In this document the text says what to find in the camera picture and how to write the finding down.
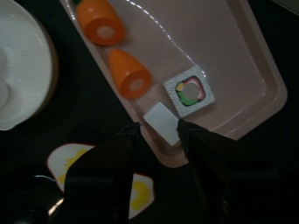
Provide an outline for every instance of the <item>yellow shape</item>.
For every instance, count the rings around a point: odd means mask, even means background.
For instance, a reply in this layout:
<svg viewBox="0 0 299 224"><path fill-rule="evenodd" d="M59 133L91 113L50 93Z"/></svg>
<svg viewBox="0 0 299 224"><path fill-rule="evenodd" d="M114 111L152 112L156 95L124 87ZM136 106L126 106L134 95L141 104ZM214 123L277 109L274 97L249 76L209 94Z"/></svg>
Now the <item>yellow shape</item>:
<svg viewBox="0 0 299 224"><path fill-rule="evenodd" d="M130 207L137 210L142 207L142 205L149 201L149 189L144 182L134 181L133 189L136 190L136 197L130 201Z"/></svg>
<svg viewBox="0 0 299 224"><path fill-rule="evenodd" d="M66 164L65 164L65 167L63 167L63 171L66 171L69 168L70 168L70 165L75 162L75 160L79 158L79 156L86 152L87 150L85 149L81 149L77 151L77 154L74 155L74 157L70 157L70 158L66 158ZM59 183L63 183L65 181L65 173L61 174L57 178L58 182Z"/></svg>

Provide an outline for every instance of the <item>dark surface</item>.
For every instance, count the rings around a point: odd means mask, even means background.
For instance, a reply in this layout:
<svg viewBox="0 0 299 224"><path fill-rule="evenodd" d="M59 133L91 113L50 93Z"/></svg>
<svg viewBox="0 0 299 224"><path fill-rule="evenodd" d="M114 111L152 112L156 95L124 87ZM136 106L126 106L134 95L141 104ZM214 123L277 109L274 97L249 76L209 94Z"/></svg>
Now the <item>dark surface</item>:
<svg viewBox="0 0 299 224"><path fill-rule="evenodd" d="M45 166L49 153L59 145L95 144L130 123L59 2L15 2L35 16L50 34L59 78L43 110L14 129L0 131L0 176L19 165ZM299 191L294 182L299 179L299 17L266 0L249 0L249 4L288 99L282 109L238 140L264 153L281 180L240 197L246 202L245 216L250 223L299 223L293 213L297 206L290 206Z"/></svg>

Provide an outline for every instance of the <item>white bowl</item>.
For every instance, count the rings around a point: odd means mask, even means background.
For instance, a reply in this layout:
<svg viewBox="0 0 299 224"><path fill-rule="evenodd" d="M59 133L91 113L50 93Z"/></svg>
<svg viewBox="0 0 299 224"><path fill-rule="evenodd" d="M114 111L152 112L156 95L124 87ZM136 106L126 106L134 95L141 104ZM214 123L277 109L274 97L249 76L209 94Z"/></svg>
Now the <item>white bowl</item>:
<svg viewBox="0 0 299 224"><path fill-rule="evenodd" d="M11 0L0 1L0 130L25 121L47 101L57 78L54 55L26 10Z"/></svg>

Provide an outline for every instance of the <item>pink tray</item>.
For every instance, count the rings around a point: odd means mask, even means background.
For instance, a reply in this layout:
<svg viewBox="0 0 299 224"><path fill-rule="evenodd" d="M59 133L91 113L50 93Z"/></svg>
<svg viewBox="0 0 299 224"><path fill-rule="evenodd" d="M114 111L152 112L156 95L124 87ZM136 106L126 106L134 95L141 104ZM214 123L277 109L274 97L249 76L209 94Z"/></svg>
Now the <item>pink tray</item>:
<svg viewBox="0 0 299 224"><path fill-rule="evenodd" d="M285 85L276 69L257 22L245 0L109 0L126 30L121 48L142 62L153 85L137 100L124 99L108 71L108 51L85 39L75 5L59 0L86 47L133 121L164 165L184 164L178 147L170 147L145 123L142 116L162 102L177 115L164 82L193 65L206 75L214 102L184 117L225 137L242 137L285 103Z"/></svg>

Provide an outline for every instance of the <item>orange carrot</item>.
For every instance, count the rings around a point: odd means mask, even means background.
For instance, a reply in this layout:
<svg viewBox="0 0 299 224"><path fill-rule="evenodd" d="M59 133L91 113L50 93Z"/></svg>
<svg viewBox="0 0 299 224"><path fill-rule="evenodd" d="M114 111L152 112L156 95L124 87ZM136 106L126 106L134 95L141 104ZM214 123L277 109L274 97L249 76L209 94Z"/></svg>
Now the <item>orange carrot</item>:
<svg viewBox="0 0 299 224"><path fill-rule="evenodd" d="M110 46L124 39L125 27L106 0L82 0L75 12L79 28L91 43Z"/></svg>
<svg viewBox="0 0 299 224"><path fill-rule="evenodd" d="M152 75L137 59L120 49L108 55L108 66L118 93L126 99L140 97L152 83Z"/></svg>

